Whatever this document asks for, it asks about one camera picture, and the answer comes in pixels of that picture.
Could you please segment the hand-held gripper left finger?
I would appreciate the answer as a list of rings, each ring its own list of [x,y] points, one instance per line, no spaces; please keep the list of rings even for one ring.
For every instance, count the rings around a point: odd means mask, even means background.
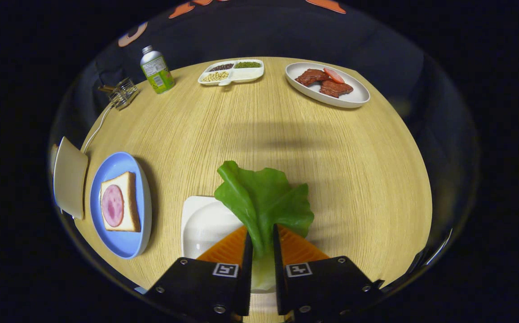
[[[241,323],[249,315],[253,244],[239,227],[196,259],[177,259],[146,302],[184,323]]]

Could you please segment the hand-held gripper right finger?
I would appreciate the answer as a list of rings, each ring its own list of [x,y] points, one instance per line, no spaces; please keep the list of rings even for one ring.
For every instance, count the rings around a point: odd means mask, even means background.
[[[383,298],[347,256],[329,257],[282,225],[273,227],[278,314],[286,323],[353,323]]]

